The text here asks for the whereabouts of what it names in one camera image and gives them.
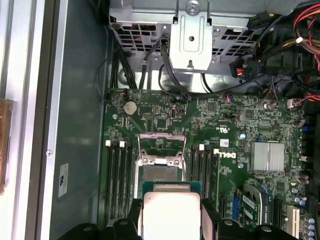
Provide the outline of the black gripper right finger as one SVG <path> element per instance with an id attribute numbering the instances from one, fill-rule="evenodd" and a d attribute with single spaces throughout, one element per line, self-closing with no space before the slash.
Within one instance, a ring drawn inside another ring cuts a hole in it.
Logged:
<path id="1" fill-rule="evenodd" d="M 238 221 L 222 219 L 212 202 L 201 200 L 201 232 L 203 240 L 294 240 L 287 232 L 272 226 L 259 225 L 253 231 L 245 229 Z"/>

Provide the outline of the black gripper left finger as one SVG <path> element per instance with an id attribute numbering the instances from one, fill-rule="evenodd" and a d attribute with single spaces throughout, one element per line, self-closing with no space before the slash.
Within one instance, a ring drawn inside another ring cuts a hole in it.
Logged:
<path id="1" fill-rule="evenodd" d="M 127 217 L 114 219 L 99 229 L 93 223 L 81 223 L 59 237 L 60 240 L 141 240 L 138 222 L 142 213 L 143 201 L 133 199 Z"/>

